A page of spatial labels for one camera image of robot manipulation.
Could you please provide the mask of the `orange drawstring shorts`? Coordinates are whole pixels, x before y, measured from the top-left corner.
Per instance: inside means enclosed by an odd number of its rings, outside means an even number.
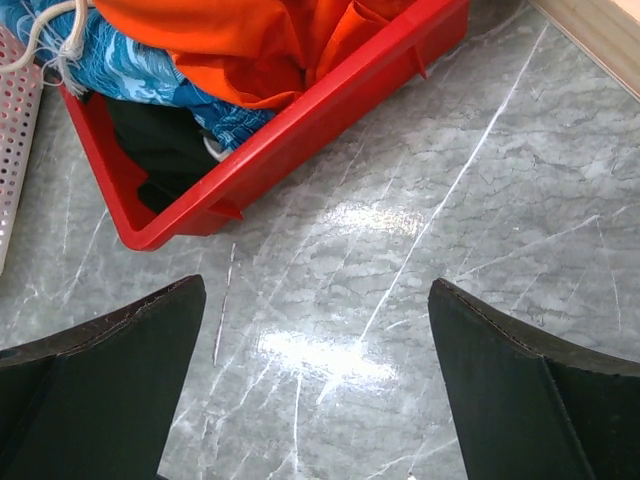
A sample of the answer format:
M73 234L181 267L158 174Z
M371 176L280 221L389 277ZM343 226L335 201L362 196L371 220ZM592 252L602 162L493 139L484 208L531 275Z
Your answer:
M252 109L282 110L379 33L407 1L111 0L117 30L166 51L200 89Z

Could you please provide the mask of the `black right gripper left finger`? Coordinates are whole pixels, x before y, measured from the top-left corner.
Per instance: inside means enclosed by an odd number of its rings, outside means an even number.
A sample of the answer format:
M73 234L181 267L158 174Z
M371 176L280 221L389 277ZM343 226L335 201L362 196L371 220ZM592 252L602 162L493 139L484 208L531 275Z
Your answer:
M205 303L191 275L2 350L2 478L159 478Z

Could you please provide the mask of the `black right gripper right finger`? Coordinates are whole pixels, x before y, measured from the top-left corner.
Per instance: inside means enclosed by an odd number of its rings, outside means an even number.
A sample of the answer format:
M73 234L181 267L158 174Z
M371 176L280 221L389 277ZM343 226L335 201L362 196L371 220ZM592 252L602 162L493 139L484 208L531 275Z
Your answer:
M639 365L554 336L445 279L428 311L471 479L636 479Z

